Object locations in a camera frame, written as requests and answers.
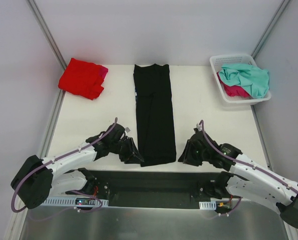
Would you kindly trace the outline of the black daisy t-shirt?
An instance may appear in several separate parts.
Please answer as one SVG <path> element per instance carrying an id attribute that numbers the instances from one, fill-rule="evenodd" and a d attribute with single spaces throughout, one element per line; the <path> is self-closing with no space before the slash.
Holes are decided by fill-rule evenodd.
<path id="1" fill-rule="evenodd" d="M 176 161 L 169 65 L 134 66 L 138 150 L 142 167 Z"/>

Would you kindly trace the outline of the pink t-shirt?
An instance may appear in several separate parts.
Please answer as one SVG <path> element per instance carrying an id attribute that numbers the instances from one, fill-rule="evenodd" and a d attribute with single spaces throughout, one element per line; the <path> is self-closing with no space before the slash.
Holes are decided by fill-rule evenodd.
<path id="1" fill-rule="evenodd" d="M 106 67 L 104 67 L 104 66 L 101 65 L 99 67 L 99 78 L 101 80 L 104 80 L 105 77 L 106 77 L 106 75 L 107 75 L 107 73 L 108 73 L 108 69 Z"/>

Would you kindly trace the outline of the red t-shirt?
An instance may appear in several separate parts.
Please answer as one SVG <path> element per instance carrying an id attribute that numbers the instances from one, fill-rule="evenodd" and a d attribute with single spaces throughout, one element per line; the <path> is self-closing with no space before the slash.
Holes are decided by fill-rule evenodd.
<path id="1" fill-rule="evenodd" d="M 63 75 L 59 79 L 58 88 L 73 95 L 94 100 L 100 96 L 104 80 L 99 78 L 101 65 L 71 58 Z"/>

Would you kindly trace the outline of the white plastic basket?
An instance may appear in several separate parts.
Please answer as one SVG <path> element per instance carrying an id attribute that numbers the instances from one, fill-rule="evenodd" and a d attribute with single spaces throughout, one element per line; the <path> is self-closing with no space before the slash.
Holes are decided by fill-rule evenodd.
<path id="1" fill-rule="evenodd" d="M 254 105 L 271 99 L 270 73 L 247 54 L 215 55 L 209 59 L 226 105 Z"/>

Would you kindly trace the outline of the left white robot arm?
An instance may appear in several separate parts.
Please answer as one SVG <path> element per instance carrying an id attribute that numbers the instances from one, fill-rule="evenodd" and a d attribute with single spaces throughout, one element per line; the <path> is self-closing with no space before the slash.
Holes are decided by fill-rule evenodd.
<path id="1" fill-rule="evenodd" d="M 115 122 L 74 150 L 52 157 L 28 157 L 11 181 L 14 196 L 28 209 L 40 206 L 49 196 L 57 194 L 96 196 L 99 192 L 96 178 L 84 165 L 110 153 L 118 155 L 125 164 L 144 163 L 134 140 Z"/>

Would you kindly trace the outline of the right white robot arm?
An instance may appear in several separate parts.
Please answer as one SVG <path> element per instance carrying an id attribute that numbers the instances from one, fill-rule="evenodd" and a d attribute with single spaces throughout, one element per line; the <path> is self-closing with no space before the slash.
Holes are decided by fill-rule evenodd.
<path id="1" fill-rule="evenodd" d="M 208 162 L 221 169 L 214 181 L 202 187 L 209 197 L 232 195 L 253 201 L 298 229 L 298 182 L 262 167 L 240 149 L 228 143 L 217 144 L 198 131 L 186 142 L 179 162 L 196 167 Z"/>

